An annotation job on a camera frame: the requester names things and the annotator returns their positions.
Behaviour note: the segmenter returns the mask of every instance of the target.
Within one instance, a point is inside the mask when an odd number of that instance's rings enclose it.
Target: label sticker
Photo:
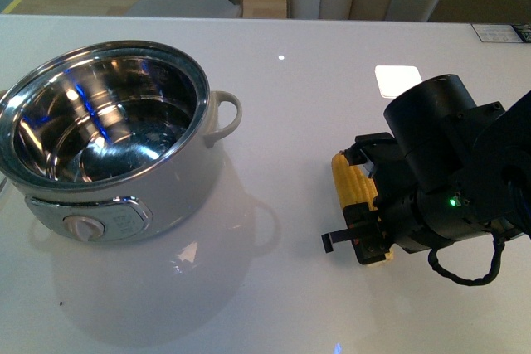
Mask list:
[[[522,37],[512,25],[472,24],[475,33],[485,43],[522,43]]]

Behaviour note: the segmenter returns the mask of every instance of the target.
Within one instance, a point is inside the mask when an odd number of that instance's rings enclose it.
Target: metal bowl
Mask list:
[[[7,174],[60,187],[124,177],[178,151],[194,134],[209,90],[184,53],[140,41],[72,51],[4,98],[0,148]]]

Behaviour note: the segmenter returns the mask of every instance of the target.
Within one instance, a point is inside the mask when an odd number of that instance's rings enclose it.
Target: small white square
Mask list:
[[[380,94],[386,99],[394,99],[404,91],[422,83],[421,74],[415,66],[377,65],[374,74]]]

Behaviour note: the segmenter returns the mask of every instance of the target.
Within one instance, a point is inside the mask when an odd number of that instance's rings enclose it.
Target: pot rim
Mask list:
[[[162,156],[118,176],[93,182],[65,182],[52,180],[32,171],[18,157],[14,146],[15,129],[22,117],[27,101],[42,86],[32,87],[37,80],[52,78],[58,71],[75,67],[86,60],[103,60],[112,55],[146,56],[177,67],[193,83],[196,91],[196,108],[192,121],[183,136]],[[92,192],[133,180],[167,162],[186,147],[203,126],[210,109],[211,96],[207,76],[202,67],[188,54],[174,47],[154,41],[107,41],[83,46],[55,57],[22,77],[0,100],[0,171],[8,179],[26,187],[45,191]]]

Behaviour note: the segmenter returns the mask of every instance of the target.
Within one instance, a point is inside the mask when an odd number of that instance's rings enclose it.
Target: pot handle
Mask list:
[[[207,148],[213,147],[216,141],[221,140],[222,138],[228,136],[230,133],[236,130],[236,128],[241,122],[241,103],[235,95],[227,93],[226,91],[213,91],[211,92],[211,95],[213,95],[212,98],[216,102],[214,104],[214,106],[216,107],[216,118],[214,118],[215,122],[217,122],[217,108],[219,108],[221,103],[227,102],[233,104],[236,107],[236,116],[234,117],[234,120],[232,120],[232,122],[230,122],[224,128],[219,128],[217,130],[214,130],[213,132],[206,133],[203,135]]]

